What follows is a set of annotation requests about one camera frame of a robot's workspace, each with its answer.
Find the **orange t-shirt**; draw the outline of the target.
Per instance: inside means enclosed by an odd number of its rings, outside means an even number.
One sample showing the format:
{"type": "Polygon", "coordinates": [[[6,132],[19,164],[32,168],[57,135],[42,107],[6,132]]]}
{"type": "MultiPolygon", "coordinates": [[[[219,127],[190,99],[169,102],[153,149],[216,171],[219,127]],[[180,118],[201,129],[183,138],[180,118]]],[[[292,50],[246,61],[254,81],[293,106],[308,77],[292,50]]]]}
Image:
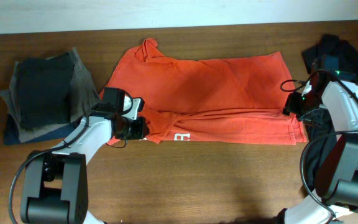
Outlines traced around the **orange t-shirt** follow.
{"type": "Polygon", "coordinates": [[[303,123],[283,114],[291,75],[280,52],[208,60],[165,56],[153,38],[129,49],[107,82],[145,102],[147,140],[295,145],[303,123]]]}

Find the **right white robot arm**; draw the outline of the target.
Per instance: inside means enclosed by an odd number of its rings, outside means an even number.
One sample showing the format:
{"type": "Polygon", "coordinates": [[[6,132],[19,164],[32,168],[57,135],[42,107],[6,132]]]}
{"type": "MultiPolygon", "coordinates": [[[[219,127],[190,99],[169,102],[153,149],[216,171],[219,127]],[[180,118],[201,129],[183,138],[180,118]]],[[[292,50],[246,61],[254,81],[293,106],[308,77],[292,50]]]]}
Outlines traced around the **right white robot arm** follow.
{"type": "Polygon", "coordinates": [[[313,60],[311,73],[300,88],[288,91],[283,114],[294,114],[314,128],[331,126],[326,134],[309,139],[301,153],[300,175],[307,196],[284,208],[274,223],[333,223],[358,213],[358,78],[339,68],[337,57],[322,55],[313,60]],[[306,181],[306,157],[317,143],[329,138],[335,144],[313,179],[306,181]]]}

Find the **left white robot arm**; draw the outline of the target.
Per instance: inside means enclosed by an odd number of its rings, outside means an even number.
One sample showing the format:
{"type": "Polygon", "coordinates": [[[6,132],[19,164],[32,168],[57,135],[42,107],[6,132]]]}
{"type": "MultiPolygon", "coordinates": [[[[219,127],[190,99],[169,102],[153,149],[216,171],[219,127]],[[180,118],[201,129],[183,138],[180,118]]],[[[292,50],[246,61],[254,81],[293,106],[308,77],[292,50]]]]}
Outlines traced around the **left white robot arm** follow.
{"type": "Polygon", "coordinates": [[[34,151],[25,162],[20,216],[24,223],[99,223],[88,209],[87,165],[111,138],[140,140],[145,118],[96,113],[61,143],[34,151]]]}

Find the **black crumpled garment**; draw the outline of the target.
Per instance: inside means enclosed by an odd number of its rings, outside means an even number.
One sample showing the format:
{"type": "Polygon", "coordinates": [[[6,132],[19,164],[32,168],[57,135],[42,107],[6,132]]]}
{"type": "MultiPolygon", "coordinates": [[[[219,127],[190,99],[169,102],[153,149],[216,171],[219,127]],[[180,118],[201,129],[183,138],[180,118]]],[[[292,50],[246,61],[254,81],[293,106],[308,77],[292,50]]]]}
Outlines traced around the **black crumpled garment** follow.
{"type": "MultiPolygon", "coordinates": [[[[323,55],[334,58],[334,63],[324,68],[353,73],[358,79],[358,51],[347,40],[341,40],[336,35],[324,34],[317,44],[302,51],[301,56],[307,73],[311,73],[314,60],[323,55]]],[[[308,150],[304,171],[306,184],[310,190],[314,190],[314,180],[318,169],[335,144],[336,137],[330,136],[314,143],[308,150]]]]}

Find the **folded grey garment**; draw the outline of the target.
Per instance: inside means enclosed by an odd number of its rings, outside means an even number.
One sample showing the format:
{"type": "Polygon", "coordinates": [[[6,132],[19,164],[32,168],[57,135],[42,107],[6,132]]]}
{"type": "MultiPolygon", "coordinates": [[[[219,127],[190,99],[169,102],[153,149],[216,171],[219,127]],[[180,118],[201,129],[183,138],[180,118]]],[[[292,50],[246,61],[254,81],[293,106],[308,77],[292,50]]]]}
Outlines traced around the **folded grey garment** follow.
{"type": "Polygon", "coordinates": [[[90,110],[94,105],[100,102],[100,98],[98,92],[96,91],[92,76],[81,61],[77,50],[73,48],[64,54],[56,55],[53,58],[58,59],[64,56],[69,56],[74,62],[73,76],[70,82],[71,112],[69,123],[48,124],[33,130],[26,130],[19,126],[20,115],[17,99],[17,77],[19,73],[19,62],[16,62],[14,65],[14,71],[9,88],[7,90],[0,91],[0,97],[7,105],[7,115],[11,115],[13,117],[14,122],[18,127],[20,141],[28,141],[32,138],[37,138],[48,132],[61,128],[62,126],[70,124],[76,121],[78,118],[81,118],[84,111],[90,110]]]}

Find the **folded black garment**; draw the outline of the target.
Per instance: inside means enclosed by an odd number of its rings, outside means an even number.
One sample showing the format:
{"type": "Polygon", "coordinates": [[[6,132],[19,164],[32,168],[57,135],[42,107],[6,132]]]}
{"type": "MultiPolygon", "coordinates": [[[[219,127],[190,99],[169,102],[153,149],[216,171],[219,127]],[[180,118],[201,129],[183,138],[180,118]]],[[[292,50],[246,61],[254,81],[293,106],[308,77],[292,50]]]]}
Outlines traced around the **folded black garment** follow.
{"type": "Polygon", "coordinates": [[[28,58],[19,64],[16,87],[21,128],[70,121],[73,69],[69,53],[50,59],[28,58]]]}

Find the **folded navy garment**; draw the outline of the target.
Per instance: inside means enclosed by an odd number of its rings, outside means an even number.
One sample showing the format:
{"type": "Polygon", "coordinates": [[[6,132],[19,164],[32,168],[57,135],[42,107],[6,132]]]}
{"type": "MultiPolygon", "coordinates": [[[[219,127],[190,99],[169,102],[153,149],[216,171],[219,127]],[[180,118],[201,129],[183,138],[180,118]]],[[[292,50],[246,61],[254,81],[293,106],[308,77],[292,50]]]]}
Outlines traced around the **folded navy garment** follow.
{"type": "Polygon", "coordinates": [[[41,142],[41,141],[49,141],[53,139],[65,138],[77,128],[80,119],[81,118],[78,118],[76,121],[70,124],[62,126],[61,128],[48,132],[37,138],[32,138],[28,141],[20,141],[18,127],[16,126],[13,117],[11,115],[8,115],[6,128],[3,134],[3,143],[4,145],[15,145],[15,144],[22,144],[22,143],[33,143],[33,142],[41,142]]]}

